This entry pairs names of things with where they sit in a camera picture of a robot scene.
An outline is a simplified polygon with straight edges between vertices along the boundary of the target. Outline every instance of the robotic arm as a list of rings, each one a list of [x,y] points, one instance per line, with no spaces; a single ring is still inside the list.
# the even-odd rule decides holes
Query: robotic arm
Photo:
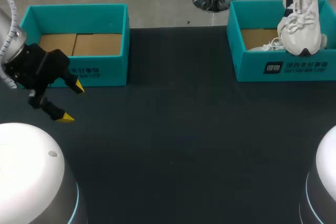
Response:
[[[44,96],[47,87],[62,78],[76,93],[84,89],[78,78],[68,70],[70,60],[60,50],[46,52],[38,44],[27,45],[26,33],[16,25],[16,7],[13,0],[7,0],[12,11],[12,20],[0,9],[0,77],[10,87],[15,83],[30,89],[28,103],[41,108],[51,119],[72,122],[74,119],[63,109],[56,107]]]

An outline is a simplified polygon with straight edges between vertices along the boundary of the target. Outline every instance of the logo on box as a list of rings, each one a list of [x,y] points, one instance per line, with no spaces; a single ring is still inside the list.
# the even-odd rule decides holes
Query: logo on box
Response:
[[[271,61],[266,63],[264,73],[280,73],[282,68],[282,61]]]

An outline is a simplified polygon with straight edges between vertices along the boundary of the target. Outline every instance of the shoelace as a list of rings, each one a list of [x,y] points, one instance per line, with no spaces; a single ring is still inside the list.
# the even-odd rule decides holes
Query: shoelace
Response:
[[[303,14],[301,13],[301,10],[295,10],[295,3],[291,4],[288,8],[293,10],[293,13],[288,16],[288,19],[285,22],[285,26],[290,34],[295,33],[297,29],[302,28],[304,25],[315,23],[314,14],[312,12],[313,3],[310,4],[307,11]]]
[[[269,49],[273,49],[273,50],[284,50],[285,47],[283,46],[281,40],[279,39],[279,37],[274,38],[271,43],[263,45],[263,47],[260,49],[261,51],[268,51]]]

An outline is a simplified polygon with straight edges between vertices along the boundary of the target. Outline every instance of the white sneaker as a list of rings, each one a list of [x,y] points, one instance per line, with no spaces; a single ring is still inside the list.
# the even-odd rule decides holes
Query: white sneaker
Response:
[[[283,5],[278,35],[284,47],[293,55],[315,54],[321,45],[318,0],[283,0]]]
[[[281,40],[277,37],[274,38],[269,44],[263,45],[262,47],[255,47],[250,49],[249,51],[277,51],[277,50],[285,50]]]

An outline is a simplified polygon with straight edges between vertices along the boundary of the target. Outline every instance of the white dome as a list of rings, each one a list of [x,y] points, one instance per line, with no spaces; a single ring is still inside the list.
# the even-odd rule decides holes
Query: white dome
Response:
[[[319,145],[316,167],[324,187],[336,200],[336,126],[324,136]]]
[[[0,224],[27,224],[55,197],[64,157],[43,130],[21,123],[0,124]]]

